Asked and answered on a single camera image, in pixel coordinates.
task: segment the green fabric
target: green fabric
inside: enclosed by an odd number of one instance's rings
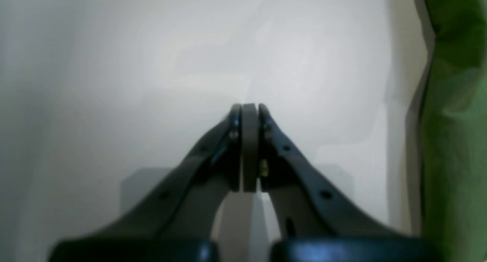
[[[436,47],[421,114],[424,236],[447,262],[487,257],[487,0],[425,0]]]

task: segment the white background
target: white background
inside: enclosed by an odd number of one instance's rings
[[[422,0],[0,1],[0,260],[113,221],[127,178],[177,165],[236,102],[417,232]]]

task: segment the small hole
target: small hole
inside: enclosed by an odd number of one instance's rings
[[[331,198],[333,198],[332,193],[330,193],[329,191],[321,191],[320,195],[322,198],[324,198],[326,200],[330,200]]]
[[[288,237],[296,236],[296,227],[294,227],[294,222],[290,217],[286,218],[286,231]]]
[[[164,191],[159,195],[159,200],[164,200],[169,197],[169,191]]]

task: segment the green cloth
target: green cloth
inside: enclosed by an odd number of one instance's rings
[[[436,47],[421,114],[424,237],[487,259],[487,0],[425,0]]]

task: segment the white wall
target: white wall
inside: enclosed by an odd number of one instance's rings
[[[410,232],[431,41],[414,0],[4,1],[0,260],[44,261],[115,219],[127,177],[175,166],[235,102],[266,103],[361,208]]]

